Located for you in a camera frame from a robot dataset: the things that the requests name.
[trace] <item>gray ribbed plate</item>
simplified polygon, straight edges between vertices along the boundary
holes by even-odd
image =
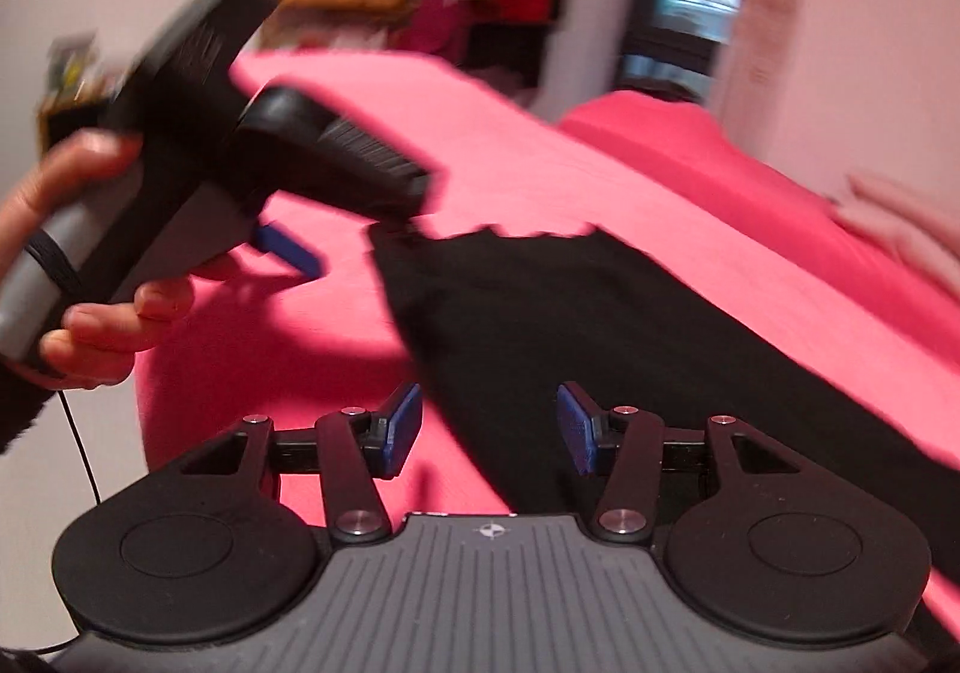
[[[568,516],[414,515],[331,558],[304,602],[227,645],[146,651],[90,636],[64,673],[916,673],[898,636],[803,652],[752,643],[680,602],[642,549]]]

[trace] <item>pink tablecloth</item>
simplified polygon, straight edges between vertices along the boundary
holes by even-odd
[[[830,205],[744,155],[694,104],[637,92],[577,107],[563,132],[669,187],[960,366],[960,304],[830,218]]]
[[[416,56],[277,55],[239,62],[235,78],[251,91],[274,79],[303,86],[441,169],[427,233],[496,224],[512,236],[568,235],[600,225],[928,452],[958,463],[954,368],[666,187],[452,70]],[[194,312],[137,366],[152,466],[240,415],[265,412],[280,427],[309,426],[344,405],[373,406],[410,376],[363,222],[286,196],[272,200],[268,214],[322,251],[330,275],[298,285],[270,258],[242,251],[247,274],[200,284]],[[381,487],[395,521],[409,510],[506,510],[429,405],[404,474]],[[310,521],[322,516],[316,479],[287,481],[283,500]],[[946,611],[944,590],[935,584],[930,594]],[[952,615],[960,619],[960,609]]]

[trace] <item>human hand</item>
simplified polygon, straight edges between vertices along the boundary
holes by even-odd
[[[119,175],[139,149],[136,137],[101,131],[78,132],[54,147],[0,205],[0,280],[56,209],[83,186]],[[222,280],[235,268],[236,262],[224,256],[194,272]],[[62,328],[40,342],[40,356],[64,377],[52,380],[22,364],[6,364],[51,390],[116,385],[130,375],[136,353],[160,343],[192,305],[189,276],[146,283],[130,303],[74,305],[66,310]]]

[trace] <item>white floor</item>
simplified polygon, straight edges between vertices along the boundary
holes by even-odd
[[[145,474],[133,379],[67,399],[104,498]],[[40,648],[76,634],[56,596],[50,555],[59,533],[90,508],[83,462],[55,396],[0,457],[0,646]]]

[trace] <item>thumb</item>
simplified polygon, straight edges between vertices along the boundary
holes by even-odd
[[[131,164],[140,140],[80,131],[54,147],[0,205],[0,278],[32,233],[84,185],[115,177]]]

